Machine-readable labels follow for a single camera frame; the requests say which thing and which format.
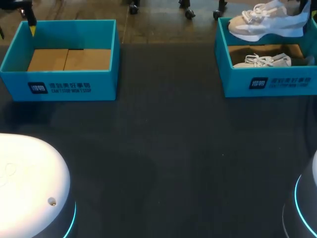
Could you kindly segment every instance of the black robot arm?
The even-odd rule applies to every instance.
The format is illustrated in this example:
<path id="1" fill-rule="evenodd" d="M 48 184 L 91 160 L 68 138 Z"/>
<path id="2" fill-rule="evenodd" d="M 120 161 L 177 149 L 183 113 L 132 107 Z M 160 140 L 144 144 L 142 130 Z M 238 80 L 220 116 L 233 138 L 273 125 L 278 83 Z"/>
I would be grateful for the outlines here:
<path id="1" fill-rule="evenodd" d="M 32 34 L 35 32 L 36 18 L 32 10 L 32 0 L 0 0 L 0 8 L 3 10 L 22 9 L 28 21 Z"/>

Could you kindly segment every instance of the glowing blue light ring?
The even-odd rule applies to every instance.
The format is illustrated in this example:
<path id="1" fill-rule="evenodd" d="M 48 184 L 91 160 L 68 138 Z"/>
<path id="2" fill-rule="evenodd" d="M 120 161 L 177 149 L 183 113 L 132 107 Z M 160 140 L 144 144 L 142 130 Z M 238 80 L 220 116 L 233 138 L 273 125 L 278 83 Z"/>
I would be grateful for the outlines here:
<path id="1" fill-rule="evenodd" d="M 297 211 L 298 211 L 298 214 L 299 216 L 301 217 L 303 223 L 305 224 L 305 226 L 308 228 L 308 230 L 310 230 L 310 232 L 315 236 L 317 237 L 317 234 L 313 231 L 313 229 L 307 224 L 307 222 L 305 221 L 301 211 L 299 210 L 299 207 L 298 207 L 298 204 L 297 204 L 297 197 L 296 197 L 296 194 L 297 194 L 297 185 L 298 185 L 298 181 L 299 179 L 301 178 L 301 176 L 299 176 L 297 182 L 296 182 L 296 185 L 295 185 L 295 205 L 296 205 L 296 208 L 297 208 Z"/>
<path id="2" fill-rule="evenodd" d="M 70 233 L 71 228 L 73 227 L 73 224 L 74 224 L 74 222 L 75 222 L 75 217 L 76 217 L 76 203 L 75 203 L 75 211 L 74 211 L 73 220 L 71 221 L 71 224 L 70 224 L 70 226 L 69 226 L 69 228 L 68 228 L 68 231 L 66 232 L 66 234 L 64 235 L 63 238 L 66 238 L 66 237 L 68 236 L 68 234 Z"/>

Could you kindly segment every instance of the table surface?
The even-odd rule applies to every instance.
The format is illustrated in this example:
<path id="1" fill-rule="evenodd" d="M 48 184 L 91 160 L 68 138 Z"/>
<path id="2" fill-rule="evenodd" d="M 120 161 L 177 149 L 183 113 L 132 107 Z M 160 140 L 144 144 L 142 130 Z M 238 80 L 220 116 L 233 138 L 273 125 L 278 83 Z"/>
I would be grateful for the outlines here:
<path id="1" fill-rule="evenodd" d="M 315 97 L 224 98 L 212 44 L 122 45 L 114 102 L 0 96 L 1 132 L 67 162 L 79 238 L 282 237 L 316 149 Z"/>

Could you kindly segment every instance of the shoe box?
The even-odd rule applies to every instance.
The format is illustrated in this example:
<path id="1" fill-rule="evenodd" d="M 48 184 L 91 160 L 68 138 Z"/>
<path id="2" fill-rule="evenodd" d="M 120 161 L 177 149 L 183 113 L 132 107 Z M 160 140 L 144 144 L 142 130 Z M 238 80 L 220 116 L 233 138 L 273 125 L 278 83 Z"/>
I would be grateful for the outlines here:
<path id="1" fill-rule="evenodd" d="M 14 101 L 115 100 L 119 51 L 115 20 L 21 22 L 0 76 Z"/>
<path id="2" fill-rule="evenodd" d="M 309 20 L 303 37 L 263 36 L 247 42 L 228 31 L 231 18 L 219 18 L 214 52 L 225 97 L 317 95 L 317 66 L 234 68 L 246 55 L 317 59 L 317 25 Z"/>

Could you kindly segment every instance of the yellow object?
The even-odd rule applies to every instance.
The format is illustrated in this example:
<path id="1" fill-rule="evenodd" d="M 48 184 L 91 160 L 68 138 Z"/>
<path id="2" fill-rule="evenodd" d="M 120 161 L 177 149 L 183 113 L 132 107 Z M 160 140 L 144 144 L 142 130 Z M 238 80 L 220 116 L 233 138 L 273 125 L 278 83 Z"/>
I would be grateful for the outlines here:
<path id="1" fill-rule="evenodd" d="M 36 29 L 36 26 L 30 26 L 30 30 L 31 30 L 32 36 L 35 35 L 35 29 Z"/>

